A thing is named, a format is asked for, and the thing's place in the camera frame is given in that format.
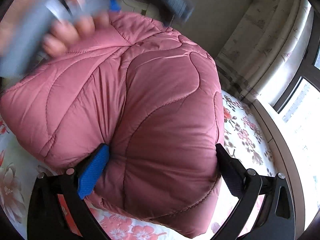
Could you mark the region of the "person's left hand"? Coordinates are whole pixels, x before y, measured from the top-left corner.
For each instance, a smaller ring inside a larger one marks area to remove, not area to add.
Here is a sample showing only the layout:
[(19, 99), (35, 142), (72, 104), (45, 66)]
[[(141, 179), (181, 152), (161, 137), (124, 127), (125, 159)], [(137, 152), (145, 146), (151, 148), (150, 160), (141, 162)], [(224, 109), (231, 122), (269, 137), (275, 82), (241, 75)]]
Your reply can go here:
[[(85, 0), (68, 0), (75, 5), (81, 5)], [(1, 20), (1, 54), (14, 35), (23, 14), (33, 4), (34, 0), (14, 0)], [(78, 42), (80, 38), (92, 35), (98, 27), (107, 26), (109, 17), (107, 12), (97, 16), (84, 16), (71, 24), (57, 20), (53, 23), (50, 32), (43, 38), (43, 49), (51, 57), (67, 52), (68, 48)]]

